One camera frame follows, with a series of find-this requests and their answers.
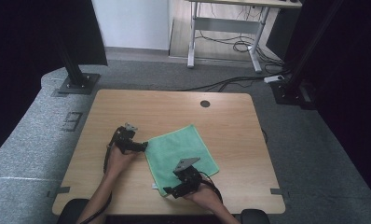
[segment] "wall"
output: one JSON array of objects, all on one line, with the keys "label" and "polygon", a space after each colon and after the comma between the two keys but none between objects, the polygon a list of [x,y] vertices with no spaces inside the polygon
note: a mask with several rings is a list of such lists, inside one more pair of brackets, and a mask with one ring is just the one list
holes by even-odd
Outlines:
[{"label": "wall", "polygon": [[92,0],[106,47],[169,49],[171,0]]}]

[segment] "hand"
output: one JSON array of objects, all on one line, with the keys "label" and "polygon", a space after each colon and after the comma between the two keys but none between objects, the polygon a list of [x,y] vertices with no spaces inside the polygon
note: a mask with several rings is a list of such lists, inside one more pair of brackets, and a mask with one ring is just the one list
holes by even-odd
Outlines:
[{"label": "hand", "polygon": [[116,144],[113,144],[105,174],[113,178],[118,178],[119,174],[130,165],[131,161],[133,161],[138,154],[138,152],[132,151],[124,155]]},{"label": "hand", "polygon": [[205,184],[200,184],[198,191],[189,193],[184,198],[212,212],[223,206],[217,194]]}]

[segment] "carpeted floor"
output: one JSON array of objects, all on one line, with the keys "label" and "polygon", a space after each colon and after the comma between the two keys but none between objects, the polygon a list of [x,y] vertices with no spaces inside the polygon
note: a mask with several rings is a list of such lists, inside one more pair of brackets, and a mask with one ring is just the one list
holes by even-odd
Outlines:
[{"label": "carpeted floor", "polygon": [[[109,61],[108,67],[90,65],[82,70],[102,75],[91,95],[53,97],[66,72],[46,74],[34,103],[1,147],[0,223],[56,222],[51,212],[55,191],[97,90],[176,91],[255,76],[250,67],[199,64],[190,70],[184,63],[140,61]],[[269,215],[271,223],[371,224],[371,191],[317,111],[277,105],[262,81],[228,85],[225,91],[251,94],[267,133],[286,204],[284,214]],[[72,112],[82,115],[69,131],[65,121]]]}]

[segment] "tabletop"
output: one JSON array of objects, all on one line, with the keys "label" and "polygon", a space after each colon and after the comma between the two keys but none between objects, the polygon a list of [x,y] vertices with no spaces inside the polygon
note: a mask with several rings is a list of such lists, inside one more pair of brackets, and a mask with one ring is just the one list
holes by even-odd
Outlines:
[{"label": "tabletop", "polygon": [[199,3],[214,3],[214,4],[229,4],[242,6],[256,6],[256,7],[289,7],[301,8],[302,3],[297,0],[295,3],[290,0],[187,0],[189,2]]},{"label": "tabletop", "polygon": [[[209,102],[208,107],[201,106]],[[138,127],[133,140],[147,141],[194,124],[220,171],[212,176],[232,214],[256,208],[268,214],[285,210],[253,100],[244,93],[100,90],[93,102],[65,177],[53,204],[60,214],[74,198],[90,198],[103,177],[106,145],[126,122]],[[192,202],[161,197],[140,154],[117,181],[108,214],[198,215]]]}]

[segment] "green towel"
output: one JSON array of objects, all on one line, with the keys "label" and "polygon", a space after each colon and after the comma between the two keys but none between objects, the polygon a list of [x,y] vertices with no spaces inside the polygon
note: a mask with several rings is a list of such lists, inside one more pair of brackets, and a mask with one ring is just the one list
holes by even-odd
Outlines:
[{"label": "green towel", "polygon": [[218,172],[217,164],[194,125],[150,139],[145,156],[161,196],[167,195],[163,188],[181,183],[173,173],[181,159],[200,157],[193,164],[198,171],[208,176]]}]

